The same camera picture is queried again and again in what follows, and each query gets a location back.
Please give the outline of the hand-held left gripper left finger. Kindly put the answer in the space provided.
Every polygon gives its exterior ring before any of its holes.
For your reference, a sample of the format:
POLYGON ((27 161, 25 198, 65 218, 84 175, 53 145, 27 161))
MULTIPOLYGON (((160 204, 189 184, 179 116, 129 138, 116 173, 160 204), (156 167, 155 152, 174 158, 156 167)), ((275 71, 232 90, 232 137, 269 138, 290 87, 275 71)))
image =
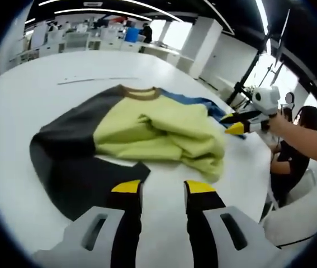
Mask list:
POLYGON ((105 207, 92 207, 64 230, 51 250, 33 254, 38 267, 135 267, 141 233, 142 186, 115 186, 105 207))

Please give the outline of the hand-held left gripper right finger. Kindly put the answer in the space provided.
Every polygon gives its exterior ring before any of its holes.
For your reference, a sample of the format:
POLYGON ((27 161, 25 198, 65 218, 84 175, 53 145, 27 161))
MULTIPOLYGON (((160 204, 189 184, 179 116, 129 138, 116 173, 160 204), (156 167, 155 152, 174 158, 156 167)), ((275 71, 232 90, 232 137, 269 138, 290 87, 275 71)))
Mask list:
POLYGON ((267 267, 280 249, 237 207, 206 183, 184 181, 187 232, 194 267, 267 267))

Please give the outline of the person's right hand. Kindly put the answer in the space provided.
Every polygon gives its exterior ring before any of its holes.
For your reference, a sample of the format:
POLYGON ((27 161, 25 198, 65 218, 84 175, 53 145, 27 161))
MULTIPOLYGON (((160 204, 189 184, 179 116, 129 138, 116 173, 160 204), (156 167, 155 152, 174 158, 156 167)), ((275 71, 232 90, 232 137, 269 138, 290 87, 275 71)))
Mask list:
POLYGON ((283 128, 286 122, 287 121, 284 118, 284 116, 281 114, 280 111, 278 111, 275 115, 271 116, 268 120, 270 133, 277 137, 282 137, 283 128))

